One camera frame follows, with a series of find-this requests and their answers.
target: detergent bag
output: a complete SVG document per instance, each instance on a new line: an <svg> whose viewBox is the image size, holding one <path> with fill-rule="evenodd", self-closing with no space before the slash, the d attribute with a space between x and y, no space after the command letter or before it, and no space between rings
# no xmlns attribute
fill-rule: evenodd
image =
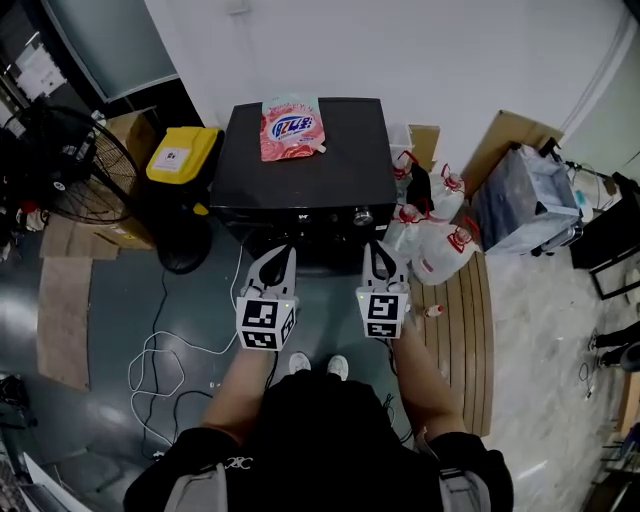
<svg viewBox="0 0 640 512"><path fill-rule="evenodd" d="M263 162L324 153L318 98L289 94L262 103L260 155Z"/></svg>

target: small bottle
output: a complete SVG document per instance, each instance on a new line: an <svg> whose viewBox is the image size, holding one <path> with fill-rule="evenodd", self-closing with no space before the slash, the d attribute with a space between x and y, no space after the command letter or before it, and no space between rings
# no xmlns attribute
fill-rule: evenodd
<svg viewBox="0 0 640 512"><path fill-rule="evenodd" d="M436 304L435 306L431 306L429 309L425 309L424 316L434 318L436 316L440 316L443 312L444 308L440 304Z"/></svg>

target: wooden platform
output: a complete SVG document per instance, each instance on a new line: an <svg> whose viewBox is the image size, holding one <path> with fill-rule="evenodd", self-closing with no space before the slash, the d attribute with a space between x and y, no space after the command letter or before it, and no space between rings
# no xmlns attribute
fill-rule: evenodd
<svg viewBox="0 0 640 512"><path fill-rule="evenodd" d="M474 254L466 266L438 286L424 286L413 277L411 298L418 331L449 381L467 429L488 435L493 403L493 317L484 255ZM435 304L444 306L444 313L425 317L424 311Z"/></svg>

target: white label on yellow lid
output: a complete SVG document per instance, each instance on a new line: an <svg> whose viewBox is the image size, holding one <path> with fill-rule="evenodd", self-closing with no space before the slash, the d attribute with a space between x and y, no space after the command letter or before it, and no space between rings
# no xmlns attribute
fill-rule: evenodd
<svg viewBox="0 0 640 512"><path fill-rule="evenodd" d="M164 148L153 162L154 171L179 172L191 153L190 149Z"/></svg>

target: black t-shirt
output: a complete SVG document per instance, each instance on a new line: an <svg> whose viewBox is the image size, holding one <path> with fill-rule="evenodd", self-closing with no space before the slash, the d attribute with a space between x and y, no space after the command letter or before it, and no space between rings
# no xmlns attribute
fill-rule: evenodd
<svg viewBox="0 0 640 512"><path fill-rule="evenodd" d="M429 443L436 459L400 444L369 386L332 383L327 391L310 377L283 382L273 388L280 391L265 397L255 433L244 446L213 429L183 432L131 485L125 510L164 510L178 478L218 463L225 467L230 512L258 507L440 511L443 468L473 471L489 488L492 511L513 509L502 454L487 451L477 436L439 436Z"/></svg>

